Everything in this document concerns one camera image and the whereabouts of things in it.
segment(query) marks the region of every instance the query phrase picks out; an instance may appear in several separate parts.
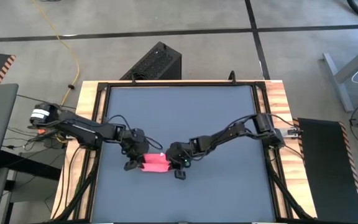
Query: black computer case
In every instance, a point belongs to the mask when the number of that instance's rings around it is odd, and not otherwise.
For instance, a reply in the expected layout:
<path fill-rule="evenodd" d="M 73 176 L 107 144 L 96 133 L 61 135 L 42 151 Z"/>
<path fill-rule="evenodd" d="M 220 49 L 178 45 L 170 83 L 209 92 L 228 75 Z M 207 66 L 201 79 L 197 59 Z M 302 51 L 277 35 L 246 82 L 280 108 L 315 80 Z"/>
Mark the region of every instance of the black computer case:
<path fill-rule="evenodd" d="M 181 80 L 181 53 L 158 42 L 120 80 Z"/>

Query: pink object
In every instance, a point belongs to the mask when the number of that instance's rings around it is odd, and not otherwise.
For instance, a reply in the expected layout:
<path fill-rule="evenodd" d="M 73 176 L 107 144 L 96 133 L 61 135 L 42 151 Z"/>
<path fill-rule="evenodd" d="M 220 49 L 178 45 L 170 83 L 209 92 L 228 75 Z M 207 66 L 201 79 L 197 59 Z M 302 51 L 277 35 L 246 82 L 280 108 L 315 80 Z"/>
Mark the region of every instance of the pink object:
<path fill-rule="evenodd" d="M 169 162 L 164 153 L 144 154 L 143 172 L 168 172 Z"/>
<path fill-rule="evenodd" d="M 166 164 L 143 164 L 143 172 L 168 172 L 169 165 Z"/>
<path fill-rule="evenodd" d="M 165 156 L 164 153 L 160 153 L 160 154 L 148 153 L 148 154 L 144 154 L 143 157 L 146 163 L 169 165 L 169 162 L 167 161 L 167 157 Z"/>

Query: concrete floor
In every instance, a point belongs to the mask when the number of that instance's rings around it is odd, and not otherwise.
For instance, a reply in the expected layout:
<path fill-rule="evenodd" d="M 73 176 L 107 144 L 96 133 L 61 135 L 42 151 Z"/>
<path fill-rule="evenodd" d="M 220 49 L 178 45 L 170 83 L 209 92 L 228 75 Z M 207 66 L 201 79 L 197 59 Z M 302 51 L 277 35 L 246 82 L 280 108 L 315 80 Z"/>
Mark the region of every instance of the concrete floor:
<path fill-rule="evenodd" d="M 335 26 L 358 24 L 343 0 L 251 0 L 257 27 Z M 250 28 L 243 0 L 62 0 L 39 2 L 63 35 L 156 30 Z M 53 35 L 28 0 L 0 0 L 0 37 Z M 350 114 L 331 88 L 323 52 L 340 68 L 358 54 L 358 29 L 260 33 L 271 79 L 283 80 L 294 117 L 342 121 Z M 252 33 L 197 34 L 68 40 L 81 67 L 81 78 L 67 100 L 75 106 L 83 80 L 122 77 L 158 41 L 183 55 L 183 79 L 263 79 Z M 19 93 L 59 102 L 75 76 L 75 64 L 59 42 L 0 42 L 0 53 L 16 55 L 3 83 L 18 83 Z M 358 85 L 348 83 L 358 105 Z M 10 126 L 27 126 L 33 101 L 22 98 Z M 19 137 L 8 133 L 8 137 Z M 358 142 L 351 137 L 358 171 Z M 11 223 L 45 221 L 43 200 L 17 203 Z"/>

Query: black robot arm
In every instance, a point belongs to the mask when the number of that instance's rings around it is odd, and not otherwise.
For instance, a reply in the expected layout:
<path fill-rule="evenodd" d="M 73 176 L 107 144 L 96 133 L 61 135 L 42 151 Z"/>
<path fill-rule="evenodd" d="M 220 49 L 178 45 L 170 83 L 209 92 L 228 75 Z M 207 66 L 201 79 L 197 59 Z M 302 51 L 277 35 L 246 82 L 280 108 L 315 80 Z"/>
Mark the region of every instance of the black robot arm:
<path fill-rule="evenodd" d="M 116 143 L 121 146 L 121 153 L 130 161 L 149 151 L 144 132 L 141 129 L 127 129 L 123 124 L 99 124 L 74 114 L 72 111 L 61 110 L 58 105 L 42 103 L 36 105 L 31 117 L 31 127 L 36 129 L 56 129 L 63 134 L 77 139 L 80 147 L 99 150 L 103 142 Z"/>
<path fill-rule="evenodd" d="M 254 122 L 256 133 L 246 128 L 245 123 L 250 119 Z M 273 147 L 284 146 L 281 132 L 273 127 L 271 116 L 269 114 L 254 114 L 246 116 L 210 136 L 198 136 L 191 138 L 189 142 L 174 142 L 166 151 L 166 157 L 171 162 L 171 168 L 175 169 L 175 177 L 184 180 L 186 174 L 182 170 L 189 168 L 191 161 L 198 161 L 215 150 L 217 146 L 243 136 L 252 139 L 265 139 Z"/>

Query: metal table leg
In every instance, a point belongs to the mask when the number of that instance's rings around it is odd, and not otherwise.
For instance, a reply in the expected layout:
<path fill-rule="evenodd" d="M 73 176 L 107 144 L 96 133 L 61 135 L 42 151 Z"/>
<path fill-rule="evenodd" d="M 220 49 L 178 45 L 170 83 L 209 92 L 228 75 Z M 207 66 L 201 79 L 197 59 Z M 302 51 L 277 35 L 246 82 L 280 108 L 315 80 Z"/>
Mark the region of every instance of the metal table leg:
<path fill-rule="evenodd" d="M 324 60 L 329 68 L 331 82 L 342 101 L 346 112 L 353 111 L 353 104 L 347 93 L 344 82 L 358 71 L 358 55 L 345 65 L 340 71 L 337 70 L 335 63 L 328 53 L 324 53 Z"/>
<path fill-rule="evenodd" d="M 59 181 L 61 173 L 60 169 L 53 166 L 35 162 L 31 159 L 26 159 L 3 150 L 0 151 L 0 167 L 7 167 L 8 169 L 18 172 L 25 172 L 34 176 L 57 181 Z"/>

